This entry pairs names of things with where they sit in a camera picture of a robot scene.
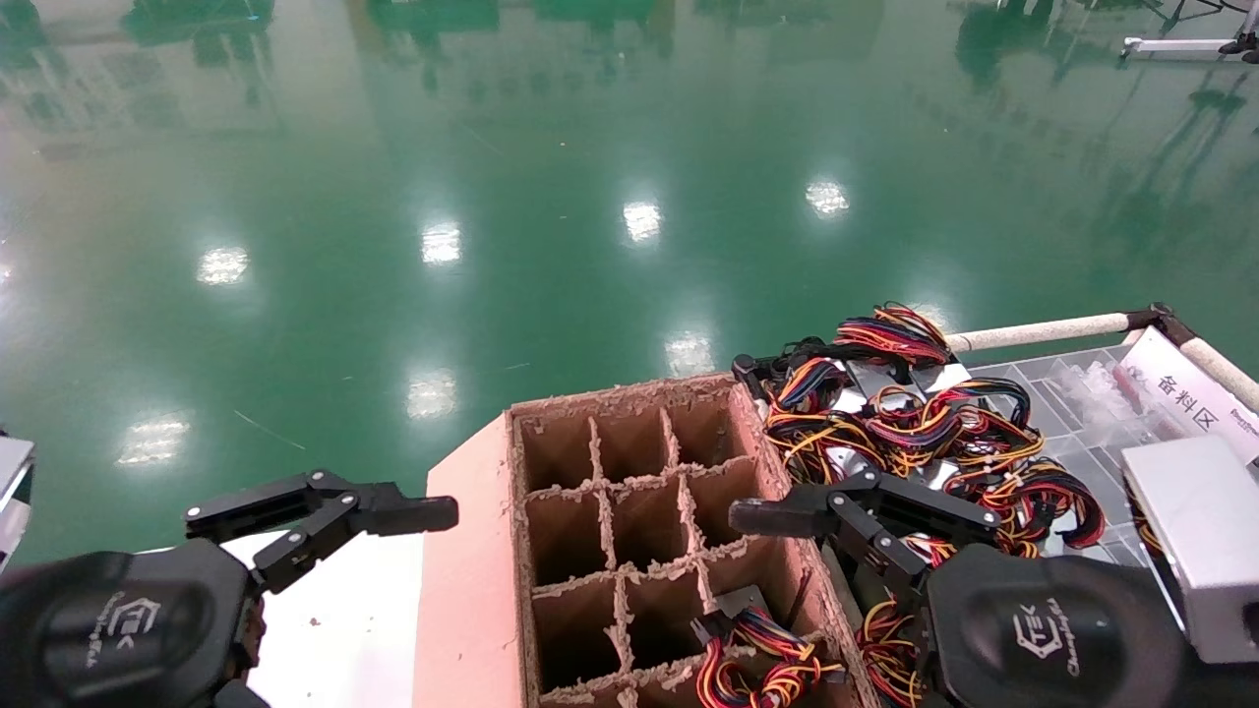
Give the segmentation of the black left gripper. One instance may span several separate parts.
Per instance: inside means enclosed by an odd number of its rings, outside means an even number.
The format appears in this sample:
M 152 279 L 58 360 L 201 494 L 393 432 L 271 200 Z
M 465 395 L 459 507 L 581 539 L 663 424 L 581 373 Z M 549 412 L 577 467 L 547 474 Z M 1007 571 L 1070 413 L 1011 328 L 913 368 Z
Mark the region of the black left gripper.
M 206 540 L 5 569 L 1 703 L 262 707 L 247 684 L 266 630 L 261 591 L 288 590 L 359 535 L 458 522 L 449 495 L 407 498 L 397 482 L 315 470 L 190 506 L 185 537 Z M 256 552 L 256 578 L 217 545 L 279 527 L 286 535 Z

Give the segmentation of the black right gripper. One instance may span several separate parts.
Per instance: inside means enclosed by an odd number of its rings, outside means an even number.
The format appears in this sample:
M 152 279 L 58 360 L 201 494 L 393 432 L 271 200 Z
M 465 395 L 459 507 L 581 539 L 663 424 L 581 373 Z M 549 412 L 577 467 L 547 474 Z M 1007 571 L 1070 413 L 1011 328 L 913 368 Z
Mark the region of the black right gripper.
M 930 705 L 1170 707 L 1190 656 L 1149 569 L 1003 556 L 995 511 L 918 481 L 862 472 L 797 484 L 779 501 L 731 501 L 729 523 L 744 535 L 835 540 L 896 601 L 925 591 Z M 928 578 L 904 542 L 913 534 L 969 547 Z

